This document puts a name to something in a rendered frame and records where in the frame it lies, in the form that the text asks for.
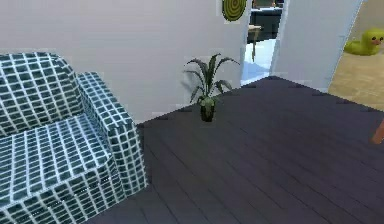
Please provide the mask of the green house plant in pot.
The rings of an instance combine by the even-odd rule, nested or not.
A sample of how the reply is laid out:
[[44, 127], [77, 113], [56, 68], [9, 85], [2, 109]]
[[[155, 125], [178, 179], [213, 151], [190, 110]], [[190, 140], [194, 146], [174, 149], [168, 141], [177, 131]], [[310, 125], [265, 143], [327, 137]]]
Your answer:
[[195, 63], [200, 71], [185, 70], [185, 73], [196, 75], [200, 81], [200, 84], [193, 89], [190, 101], [193, 101], [197, 93], [201, 92], [201, 95], [197, 98], [196, 102], [200, 106], [200, 117], [204, 122], [212, 122], [214, 118], [217, 98], [212, 95], [213, 91], [217, 89], [223, 94], [224, 88], [228, 90], [233, 89], [232, 85], [227, 80], [214, 80], [217, 70], [223, 63], [228, 61], [239, 64], [239, 62], [230, 57], [223, 57], [222, 59], [217, 60], [219, 56], [220, 53], [214, 54], [210, 57], [208, 63], [203, 62], [201, 59], [194, 58], [188, 61], [188, 64]]

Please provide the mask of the wooden table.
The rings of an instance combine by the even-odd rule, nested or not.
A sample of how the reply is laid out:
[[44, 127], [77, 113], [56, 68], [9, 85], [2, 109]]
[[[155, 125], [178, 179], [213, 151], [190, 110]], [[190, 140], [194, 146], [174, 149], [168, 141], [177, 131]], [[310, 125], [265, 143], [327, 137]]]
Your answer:
[[256, 48], [256, 42], [259, 35], [259, 32], [263, 29], [262, 26], [259, 25], [249, 25], [248, 26], [248, 33], [253, 34], [253, 41], [252, 41], [252, 58], [255, 58], [255, 48]]

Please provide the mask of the dark blue cupboard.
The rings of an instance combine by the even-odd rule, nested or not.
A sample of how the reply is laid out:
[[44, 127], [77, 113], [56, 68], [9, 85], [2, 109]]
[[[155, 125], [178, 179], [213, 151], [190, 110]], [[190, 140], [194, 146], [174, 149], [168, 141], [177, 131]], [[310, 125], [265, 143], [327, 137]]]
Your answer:
[[258, 41], [277, 37], [281, 15], [282, 9], [278, 7], [251, 10], [250, 24], [262, 27], [257, 37]]

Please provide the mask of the dark green checked sofa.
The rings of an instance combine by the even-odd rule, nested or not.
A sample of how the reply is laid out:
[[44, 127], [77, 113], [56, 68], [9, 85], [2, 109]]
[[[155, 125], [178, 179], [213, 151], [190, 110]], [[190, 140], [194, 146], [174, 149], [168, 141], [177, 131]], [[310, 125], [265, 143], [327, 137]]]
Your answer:
[[136, 124], [98, 73], [0, 54], [0, 224], [82, 224], [147, 185]]

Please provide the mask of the brown wooden furniture leg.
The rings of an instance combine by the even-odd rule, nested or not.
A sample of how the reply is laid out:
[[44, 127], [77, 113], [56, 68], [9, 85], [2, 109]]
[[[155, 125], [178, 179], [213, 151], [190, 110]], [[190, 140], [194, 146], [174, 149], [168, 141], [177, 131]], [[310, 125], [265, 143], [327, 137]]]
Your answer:
[[377, 127], [371, 141], [374, 144], [380, 144], [384, 140], [384, 119], [380, 123], [380, 125]]

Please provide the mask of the yellow green duck toy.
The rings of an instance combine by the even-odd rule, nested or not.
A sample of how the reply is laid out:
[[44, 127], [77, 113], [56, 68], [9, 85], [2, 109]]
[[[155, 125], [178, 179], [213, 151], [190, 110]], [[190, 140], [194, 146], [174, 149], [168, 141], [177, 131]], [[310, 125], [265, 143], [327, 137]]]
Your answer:
[[366, 30], [360, 40], [347, 41], [344, 51], [359, 56], [376, 55], [384, 41], [384, 29], [371, 28]]

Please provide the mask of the green round spiral wall picture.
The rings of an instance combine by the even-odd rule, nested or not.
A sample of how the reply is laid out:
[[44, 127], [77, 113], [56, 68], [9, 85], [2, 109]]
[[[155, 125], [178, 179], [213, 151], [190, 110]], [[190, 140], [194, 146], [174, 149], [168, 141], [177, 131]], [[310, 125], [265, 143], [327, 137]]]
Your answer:
[[246, 9], [247, 0], [222, 0], [222, 14], [227, 21], [237, 21]]

